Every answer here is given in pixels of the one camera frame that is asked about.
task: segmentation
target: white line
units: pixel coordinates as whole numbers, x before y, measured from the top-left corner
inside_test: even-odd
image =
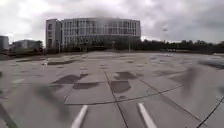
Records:
[[[145,106],[143,105],[143,103],[138,103],[138,107],[139,107],[139,111],[145,121],[147,128],[157,128],[155,123],[153,122],[152,118],[148,114],[147,110],[145,109]]]
[[[81,126],[81,124],[83,122],[83,119],[84,119],[84,117],[85,117],[85,115],[87,113],[87,109],[88,109],[88,106],[87,105],[84,105],[82,107],[82,109],[80,110],[78,116],[73,121],[71,128],[80,128],[80,126]]]

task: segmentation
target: building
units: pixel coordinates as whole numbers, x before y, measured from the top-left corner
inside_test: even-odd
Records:
[[[19,40],[12,43],[12,52],[33,52],[42,49],[42,42],[35,40]]]
[[[46,21],[46,47],[67,48],[70,44],[112,42],[141,37],[140,21],[118,18],[76,18]]]
[[[0,53],[5,53],[9,50],[9,38],[7,36],[0,36]]]

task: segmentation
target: pole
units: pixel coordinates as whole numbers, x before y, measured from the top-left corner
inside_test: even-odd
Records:
[[[130,36],[128,36],[128,51],[131,52]]]

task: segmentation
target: overcast sky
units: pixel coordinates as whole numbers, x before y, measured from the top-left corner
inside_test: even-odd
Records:
[[[216,43],[223,14],[223,0],[0,0],[0,34],[44,41],[46,19],[105,16],[140,20],[148,39]]]

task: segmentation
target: puddle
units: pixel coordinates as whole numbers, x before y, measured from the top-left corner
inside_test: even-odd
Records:
[[[224,96],[224,87],[219,87],[219,92],[222,94],[222,96]]]
[[[56,91],[60,90],[61,88],[63,88],[63,86],[62,85],[54,85],[54,86],[50,86],[49,88],[50,88],[50,90],[56,92]]]
[[[90,88],[96,87],[98,85],[99,85],[99,83],[97,83],[97,82],[95,82],[95,83],[76,83],[73,88],[75,90],[90,89]]]
[[[18,66],[18,64],[12,64],[12,65],[11,65],[11,67],[16,67],[16,66]]]
[[[136,78],[130,72],[117,72],[117,74],[118,74],[118,76],[114,77],[116,80],[128,80],[128,79],[135,79]]]
[[[224,61],[207,60],[207,61],[201,61],[199,62],[199,64],[213,67],[216,69],[224,69]]]
[[[21,71],[21,73],[27,73],[28,71]]]
[[[58,118],[61,121],[66,121],[70,118],[68,107],[65,106],[64,103],[57,97],[55,97],[48,87],[38,87],[36,88],[35,93],[44,101],[57,108],[59,112]]]
[[[68,60],[68,61],[62,61],[62,62],[48,62],[47,65],[64,65],[64,64],[71,64],[75,62],[75,60]]]
[[[170,70],[164,70],[164,71],[154,71],[154,73],[156,73],[158,76],[165,76],[165,75],[171,75],[171,74],[175,74],[177,72],[174,71],[170,71]]]
[[[8,112],[1,103],[0,103],[0,117],[5,121],[8,128],[18,128],[16,123],[12,120],[12,118],[9,116]]]
[[[114,93],[123,93],[131,89],[128,81],[111,81],[110,87]]]
[[[30,62],[30,61],[42,61],[42,60],[46,60],[44,58],[29,58],[29,59],[25,59],[25,60],[18,60],[16,62]]]
[[[80,79],[82,79],[83,77],[86,77],[86,76],[88,76],[88,74],[81,74]]]
[[[143,74],[140,74],[140,73],[136,73],[136,75],[137,75],[138,77],[142,77],[142,76],[144,76]]]
[[[126,96],[119,96],[118,99],[122,100],[122,99],[126,99]]]
[[[76,75],[67,75],[56,80],[55,82],[53,82],[53,84],[74,84],[79,79],[80,77]]]

